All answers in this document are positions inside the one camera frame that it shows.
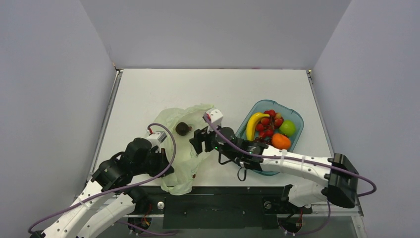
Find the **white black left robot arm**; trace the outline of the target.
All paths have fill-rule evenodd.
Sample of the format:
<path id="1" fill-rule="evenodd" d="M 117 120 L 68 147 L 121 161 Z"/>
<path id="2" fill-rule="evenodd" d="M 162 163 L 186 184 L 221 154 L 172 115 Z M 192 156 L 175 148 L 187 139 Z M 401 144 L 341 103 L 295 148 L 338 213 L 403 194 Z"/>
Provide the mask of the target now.
<path id="1" fill-rule="evenodd" d="M 125 151 L 118 152 L 100 163 L 73 204 L 59 212 L 36 221 L 28 228 L 33 238 L 77 238 L 83 229 L 93 229 L 92 217 L 105 218 L 100 207 L 116 192 L 126 199 L 135 213 L 147 209 L 148 200 L 133 189 L 174 172 L 173 160 L 168 160 L 161 144 L 162 132 L 147 138 L 135 138 Z"/>

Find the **light green plastic bag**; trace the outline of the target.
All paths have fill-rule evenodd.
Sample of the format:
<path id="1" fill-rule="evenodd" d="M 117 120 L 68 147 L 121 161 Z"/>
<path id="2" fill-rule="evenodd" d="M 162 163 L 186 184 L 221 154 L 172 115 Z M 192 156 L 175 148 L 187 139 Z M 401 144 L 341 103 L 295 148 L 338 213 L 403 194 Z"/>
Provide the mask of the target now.
<path id="1" fill-rule="evenodd" d="M 200 164 L 214 151 L 197 155 L 189 139 L 193 137 L 195 130 L 203 129 L 208 125 L 202 116 L 213 107 L 212 104 L 199 104 L 186 109 L 164 109 L 155 118 L 155 123 L 166 126 L 172 132 L 176 143 L 176 156 L 172 163 L 174 172 L 162 178 L 162 190 L 172 195 L 191 192 Z M 185 122 L 192 127 L 185 136 L 180 136 L 175 132 L 175 127 L 180 122 Z"/>

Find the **yellow fake banana bunch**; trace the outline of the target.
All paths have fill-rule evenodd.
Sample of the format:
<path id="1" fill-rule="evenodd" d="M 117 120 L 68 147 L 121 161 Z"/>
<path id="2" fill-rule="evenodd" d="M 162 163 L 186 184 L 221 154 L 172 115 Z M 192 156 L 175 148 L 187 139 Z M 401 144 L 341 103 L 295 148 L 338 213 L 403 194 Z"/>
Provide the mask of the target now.
<path id="1" fill-rule="evenodd" d="M 257 112 L 250 116 L 245 129 L 245 135 L 247 140 L 254 140 L 256 126 L 263 118 L 269 118 L 269 114 Z"/>

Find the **dark purple fake mangosteen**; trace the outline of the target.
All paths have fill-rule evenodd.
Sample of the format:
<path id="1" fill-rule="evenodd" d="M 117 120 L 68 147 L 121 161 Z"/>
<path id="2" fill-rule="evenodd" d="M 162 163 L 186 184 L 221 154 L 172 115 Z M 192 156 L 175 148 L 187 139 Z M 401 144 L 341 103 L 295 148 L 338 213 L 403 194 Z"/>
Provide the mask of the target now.
<path id="1" fill-rule="evenodd" d="M 187 135 L 192 130 L 192 127 L 185 122 L 180 122 L 175 127 L 175 132 L 180 136 Z"/>

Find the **orange fake fruit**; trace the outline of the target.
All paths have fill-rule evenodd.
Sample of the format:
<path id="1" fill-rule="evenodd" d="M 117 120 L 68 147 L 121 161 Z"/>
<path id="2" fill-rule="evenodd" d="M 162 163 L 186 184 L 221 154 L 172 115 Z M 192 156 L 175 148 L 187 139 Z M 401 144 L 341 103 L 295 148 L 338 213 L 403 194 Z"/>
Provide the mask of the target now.
<path id="1" fill-rule="evenodd" d="M 280 133 L 275 133 L 271 138 L 271 144 L 277 149 L 289 150 L 291 148 L 292 142 L 287 136 Z"/>

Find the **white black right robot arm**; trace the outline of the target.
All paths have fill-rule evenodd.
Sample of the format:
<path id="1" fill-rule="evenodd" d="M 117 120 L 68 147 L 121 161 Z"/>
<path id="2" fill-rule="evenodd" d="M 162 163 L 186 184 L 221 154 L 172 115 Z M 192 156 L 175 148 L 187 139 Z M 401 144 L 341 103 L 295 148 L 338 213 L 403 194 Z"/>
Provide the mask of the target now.
<path id="1" fill-rule="evenodd" d="M 229 127 L 217 131 L 197 129 L 189 140 L 197 154 L 216 150 L 246 170 L 279 172 L 306 180 L 285 186 L 279 205 L 291 212 L 317 202 L 328 201 L 342 208 L 354 208 L 358 171 L 343 154 L 312 157 L 280 150 L 262 142 L 237 137 Z"/>

